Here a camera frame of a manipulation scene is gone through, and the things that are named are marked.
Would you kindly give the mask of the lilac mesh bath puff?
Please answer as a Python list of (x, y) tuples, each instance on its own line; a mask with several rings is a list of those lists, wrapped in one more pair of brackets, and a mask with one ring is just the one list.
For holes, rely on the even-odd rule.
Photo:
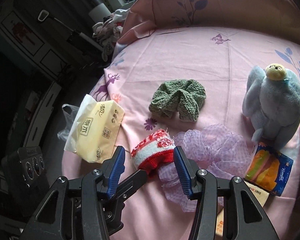
[[(187, 158), (194, 160), (216, 178), (231, 179), (245, 176), (252, 156), (245, 139), (230, 131), (223, 124), (204, 127), (201, 131), (189, 129), (174, 137), (176, 146), (181, 146)], [(162, 188), (167, 200), (180, 205), (183, 212), (194, 212), (196, 201), (183, 194), (174, 163), (158, 169)]]

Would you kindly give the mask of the green knitted cloth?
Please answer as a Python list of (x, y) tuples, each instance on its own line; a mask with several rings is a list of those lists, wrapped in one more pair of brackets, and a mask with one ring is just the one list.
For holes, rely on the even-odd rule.
[(196, 122), (205, 99), (205, 88), (196, 80), (165, 81), (154, 92), (148, 109), (161, 118), (178, 113), (181, 121)]

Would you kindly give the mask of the yellow soft tissue pack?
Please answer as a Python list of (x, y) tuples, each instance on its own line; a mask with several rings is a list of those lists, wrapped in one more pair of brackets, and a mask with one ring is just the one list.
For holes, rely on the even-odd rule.
[(110, 159), (124, 114), (124, 109), (114, 100), (97, 102), (89, 94), (85, 95), (64, 150), (88, 163), (101, 164)]

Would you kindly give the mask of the small orange tree tissue pack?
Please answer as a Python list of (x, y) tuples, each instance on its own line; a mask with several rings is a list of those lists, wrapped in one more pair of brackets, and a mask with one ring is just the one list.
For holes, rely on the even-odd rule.
[[(263, 189), (245, 181), (246, 185), (249, 187), (250, 191), (256, 197), (260, 205), (263, 207), (269, 197), (269, 193)], [(221, 209), (220, 213), (217, 215), (216, 219), (216, 236), (215, 239), (222, 239), (223, 236), (223, 225), (224, 225), (224, 209)]]

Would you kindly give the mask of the blue orange Tempo tissue pack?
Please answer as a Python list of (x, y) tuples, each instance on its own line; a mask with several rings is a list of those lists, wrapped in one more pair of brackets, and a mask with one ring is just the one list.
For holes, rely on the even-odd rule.
[(245, 180), (280, 197), (287, 185), (294, 160), (264, 142), (254, 148)]

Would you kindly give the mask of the black device with dials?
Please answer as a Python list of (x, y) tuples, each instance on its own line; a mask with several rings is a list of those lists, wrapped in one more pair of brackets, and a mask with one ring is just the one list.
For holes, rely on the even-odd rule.
[(31, 187), (46, 174), (43, 154), (39, 146), (21, 147), (6, 155), (2, 168), (8, 187)]

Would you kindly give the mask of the clear plastic bag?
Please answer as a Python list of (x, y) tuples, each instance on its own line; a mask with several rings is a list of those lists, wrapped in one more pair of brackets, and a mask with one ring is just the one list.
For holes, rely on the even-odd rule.
[(68, 139), (70, 130), (74, 123), (75, 117), (78, 113), (78, 110), (79, 110), (78, 106), (74, 106), (74, 105), (70, 105), (70, 104), (62, 105), (62, 111), (63, 111), (63, 115), (65, 117), (66, 125), (65, 125), (64, 129), (62, 129), (61, 131), (59, 131), (57, 133), (58, 139), (60, 139), (62, 141), (66, 141)]

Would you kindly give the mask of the pink floral bed sheet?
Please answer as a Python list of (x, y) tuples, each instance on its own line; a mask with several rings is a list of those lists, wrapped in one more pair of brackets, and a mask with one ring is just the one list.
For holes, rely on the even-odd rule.
[[(84, 94), (104, 100), (98, 89), (107, 83), (108, 97), (125, 110), (117, 145), (126, 149), (125, 172), (135, 167), (130, 151), (147, 135), (166, 129), (171, 135), (188, 129), (223, 124), (245, 138), (249, 152), (254, 132), (242, 115), (247, 78), (253, 66), (280, 63), (300, 78), (300, 45), (277, 37), (229, 28), (179, 28), (156, 30), (128, 45), (113, 60), (95, 87)], [(207, 98), (197, 122), (155, 118), (148, 110), (154, 92), (164, 82), (193, 79), (201, 83)], [(294, 159), (281, 197), (270, 196), (264, 209), (280, 239), (293, 239), (300, 215), (293, 213), (300, 180), (300, 130), (282, 151)], [(156, 176), (125, 202), (124, 227), (110, 239), (188, 239), (194, 213), (166, 199)]]

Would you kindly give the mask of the blue plush bird toy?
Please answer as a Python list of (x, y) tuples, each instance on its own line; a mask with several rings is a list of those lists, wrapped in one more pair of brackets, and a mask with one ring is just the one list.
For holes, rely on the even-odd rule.
[(292, 139), (300, 124), (300, 81), (278, 63), (254, 66), (248, 76), (242, 103), (243, 115), (255, 130), (252, 141), (262, 139), (280, 150)]

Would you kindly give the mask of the dark tv cabinet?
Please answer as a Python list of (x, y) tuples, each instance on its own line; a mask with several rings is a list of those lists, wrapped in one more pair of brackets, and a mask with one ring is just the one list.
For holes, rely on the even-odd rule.
[(0, 159), (38, 146), (77, 63), (59, 53), (15, 8), (0, 6)]

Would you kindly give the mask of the pile of clothes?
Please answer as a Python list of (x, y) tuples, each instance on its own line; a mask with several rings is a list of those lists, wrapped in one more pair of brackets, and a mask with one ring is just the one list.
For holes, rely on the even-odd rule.
[(117, 9), (103, 22), (93, 26), (93, 39), (102, 47), (102, 59), (108, 61), (119, 40), (129, 9)]

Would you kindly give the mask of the long pink floral pillow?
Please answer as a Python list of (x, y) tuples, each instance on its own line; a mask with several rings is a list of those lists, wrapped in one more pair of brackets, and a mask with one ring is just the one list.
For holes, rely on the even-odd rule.
[(300, 45), (300, 9), (293, 0), (136, 0), (119, 43), (154, 29), (197, 26), (252, 30)]

